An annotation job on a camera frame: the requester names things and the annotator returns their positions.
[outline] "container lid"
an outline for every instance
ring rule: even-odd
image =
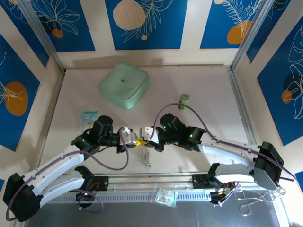
[[[120,100],[128,100],[148,77],[145,71],[134,65],[119,63],[100,82],[100,88]]]

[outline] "square container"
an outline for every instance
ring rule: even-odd
[[[119,63],[100,82],[102,95],[123,109],[132,108],[150,85],[149,75],[129,63]]]

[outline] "white tabletop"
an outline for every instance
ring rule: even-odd
[[[53,120],[43,150],[41,164],[61,153],[78,135],[83,111],[98,111],[113,120],[114,130],[126,126],[139,133],[143,126],[152,126],[158,111],[166,104],[178,102],[182,93],[190,95],[189,105],[205,120],[208,128],[222,138],[247,142],[241,117],[230,85],[227,70],[210,66],[141,67],[150,75],[151,86],[130,110],[107,101],[100,93],[99,82],[111,68],[70,69],[66,71]],[[171,106],[171,112],[186,126],[203,127],[190,111]],[[214,162],[231,164],[226,157],[216,157],[176,146],[165,146],[159,153],[151,148],[151,168],[142,163],[141,149],[130,149],[130,161],[119,173],[173,173],[208,171]],[[112,167],[122,167],[126,155],[116,154],[116,148],[95,155]],[[93,173],[113,173],[92,159],[83,163]]]

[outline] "orange circle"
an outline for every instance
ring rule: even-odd
[[[246,21],[243,21],[242,23],[237,24],[234,27],[232,27],[228,32],[227,41],[230,44],[242,43],[243,38],[244,38],[245,34],[247,33],[250,25],[251,25],[251,21],[246,20]]]
[[[287,104],[290,103],[291,100],[292,100],[292,93],[289,90],[285,90],[282,93],[282,101]]]
[[[27,110],[28,96],[27,90],[19,82],[10,82],[5,87],[4,93],[8,95],[4,99],[7,110],[15,116],[22,116]]]
[[[63,32],[61,30],[59,30],[59,29],[54,29],[52,31],[52,34],[53,34],[53,36],[55,36],[58,39],[61,39],[64,36]]]

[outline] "white table surface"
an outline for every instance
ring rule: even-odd
[[[66,71],[53,120],[43,150],[41,164],[61,153],[78,135],[83,111],[98,111],[113,120],[114,130],[126,126],[139,133],[143,126],[153,125],[158,111],[166,104],[178,102],[182,93],[190,95],[189,105],[205,120],[208,128],[221,138],[247,143],[241,117],[226,68],[211,66],[141,67],[150,75],[151,86],[130,110],[107,101],[100,93],[99,82],[111,68],[70,69]],[[171,106],[166,113],[179,117],[186,126],[203,127],[190,111]],[[151,168],[142,163],[140,147],[130,149],[130,161],[119,173],[173,173],[208,171],[214,162],[231,164],[226,157],[216,157],[176,146],[165,146],[159,153],[151,148]],[[126,155],[116,154],[116,148],[95,155],[112,167],[122,167]],[[113,173],[92,159],[82,163],[93,173]]]

